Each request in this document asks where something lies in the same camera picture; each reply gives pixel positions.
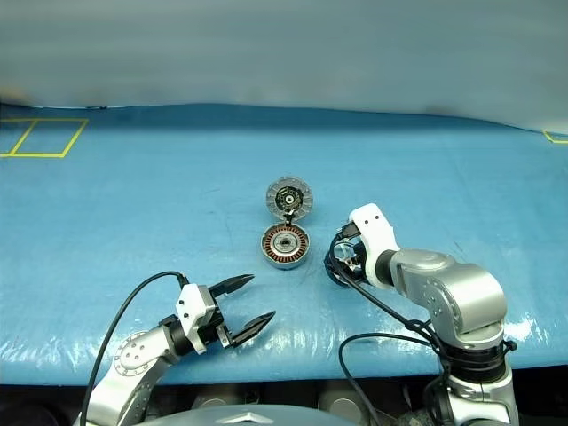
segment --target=cable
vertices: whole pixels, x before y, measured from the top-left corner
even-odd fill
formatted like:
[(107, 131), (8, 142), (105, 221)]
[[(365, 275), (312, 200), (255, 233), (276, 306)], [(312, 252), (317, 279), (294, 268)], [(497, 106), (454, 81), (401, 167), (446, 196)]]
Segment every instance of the cable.
[(388, 413), (385, 413), (383, 410), (379, 410), (379, 409), (376, 408), (376, 407), (375, 407), (375, 411), (376, 411), (377, 413), (381, 413), (382, 415), (386, 415), (387, 417), (389, 417), (389, 418), (390, 418), (391, 420), (393, 420), (393, 421), (396, 421), (396, 420), (397, 420), (396, 417), (394, 417), (394, 416), (392, 416), (392, 415), (390, 415), (390, 414), (388, 414)]
[(335, 245), (339, 240), (340, 240), (339, 236), (336, 235), (334, 239), (331, 241), (331, 244), (329, 246), (329, 252), (331, 253), (331, 256), (329, 257), (329, 260), (333, 265), (334, 269), (337, 271), (337, 273), (341, 276), (341, 278), (345, 280), (347, 285), (349, 285), (349, 287), (359, 292), (369, 302), (371, 302), (375, 306), (379, 307), (380, 309), (388, 313), (392, 318), (402, 323), (406, 327), (406, 329), (414, 331), (422, 338), (426, 339), (432, 346), (435, 346), (439, 351), (442, 350), (441, 342), (439, 341), (438, 336), (427, 323), (419, 321), (418, 319), (410, 320), (403, 317), (401, 314), (399, 314), (394, 309), (392, 309), (389, 305), (384, 304), (379, 299), (377, 299), (372, 294), (370, 294), (368, 291), (363, 289), (357, 282), (355, 282), (349, 275), (347, 275), (343, 271), (343, 268), (341, 267), (341, 265), (339, 265), (339, 261), (333, 255), (333, 253), (335, 252)]
[(373, 406), (373, 404), (371, 403), (371, 401), (369, 400), (369, 398), (367, 397), (365, 392), (361, 389), (361, 387), (359, 386), (359, 384), (357, 383), (355, 378), (351, 375), (349, 369), (345, 365), (345, 361), (343, 360), (343, 349), (345, 348), (347, 343), (352, 342), (354, 340), (359, 340), (359, 339), (368, 339), (369, 337), (382, 337), (382, 338), (388, 338), (388, 339), (406, 340), (407, 342), (418, 343), (418, 344), (421, 344), (423, 346), (429, 346), (429, 347), (430, 347), (430, 342), (426, 342), (424, 340), (416, 339), (414, 337), (409, 337), (407, 335), (393, 335), (393, 334), (390, 334), (390, 333), (363, 333), (363, 334), (360, 334), (360, 335), (352, 335), (352, 336), (346, 338), (345, 340), (343, 340), (342, 343), (339, 345), (339, 353), (338, 353), (339, 365), (341, 366), (341, 369), (343, 370), (343, 373), (345, 374), (345, 378), (350, 383), (352, 388), (357, 392), (359, 397), (363, 400), (363, 403), (365, 404), (365, 406), (369, 410), (369, 413), (373, 417), (373, 420), (375, 421), (376, 426), (380, 426), (381, 421), (379, 420), (379, 417), (376, 414), (375, 407)]
[(177, 277), (177, 281), (179, 282), (180, 285), (183, 285), (183, 283), (188, 282), (185, 275), (180, 272), (166, 271), (166, 272), (156, 273), (155, 275), (152, 275), (150, 278), (142, 281), (140, 284), (138, 284), (136, 288), (134, 288), (134, 290), (132, 290), (132, 292), (129, 294), (129, 296), (126, 298), (126, 300), (124, 301), (124, 303), (122, 304), (116, 315), (114, 316), (113, 322), (110, 323), (105, 338), (103, 339), (103, 343), (100, 345), (99, 354), (95, 359), (95, 364), (92, 366), (91, 377), (89, 378), (89, 383), (87, 384), (87, 390), (85, 392), (83, 404), (81, 405), (81, 414), (79, 415), (80, 426), (86, 426), (87, 424), (87, 410), (89, 409), (89, 401), (91, 400), (91, 394), (95, 386), (95, 380), (97, 380), (97, 373), (99, 372), (100, 363), (102, 362), (102, 359), (105, 356), (105, 351), (107, 350), (108, 343), (110, 342), (110, 339), (113, 336), (114, 329), (118, 325), (118, 321), (120, 321), (122, 315), (124, 314), (124, 311), (126, 311), (126, 308), (128, 308), (128, 305), (130, 304), (130, 302), (132, 302), (132, 299), (134, 299), (134, 297), (140, 292), (142, 288), (150, 284), (152, 281), (158, 280), (159, 278), (168, 275), (173, 275)]

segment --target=yellow tape square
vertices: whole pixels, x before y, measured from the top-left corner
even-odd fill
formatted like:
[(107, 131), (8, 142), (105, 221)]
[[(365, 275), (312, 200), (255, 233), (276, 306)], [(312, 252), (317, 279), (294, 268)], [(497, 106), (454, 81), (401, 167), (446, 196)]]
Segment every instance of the yellow tape square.
[[(29, 122), (29, 126), (26, 131), (22, 133), (12, 149), (8, 153), (0, 154), (0, 157), (63, 158), (67, 155), (81, 133), (83, 133), (83, 130), (89, 120), (86, 118), (4, 118), (0, 119), (0, 123), (2, 122)], [(81, 125), (79, 126), (79, 129), (77, 129), (77, 131), (73, 134), (71, 139), (68, 140), (65, 148), (63, 148), (63, 151), (61, 151), (60, 153), (19, 153), (18, 150), (39, 122), (79, 122)]]
[(542, 134), (553, 144), (566, 144), (568, 145), (568, 139), (558, 139), (550, 134), (550, 132), (543, 130)]

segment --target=white backdrop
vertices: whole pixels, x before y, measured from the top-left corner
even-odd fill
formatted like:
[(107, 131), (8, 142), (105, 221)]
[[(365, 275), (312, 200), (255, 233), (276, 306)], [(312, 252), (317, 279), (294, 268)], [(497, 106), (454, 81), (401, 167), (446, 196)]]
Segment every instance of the white backdrop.
[(0, 97), (453, 114), (568, 133), (568, 2), (0, 0)]

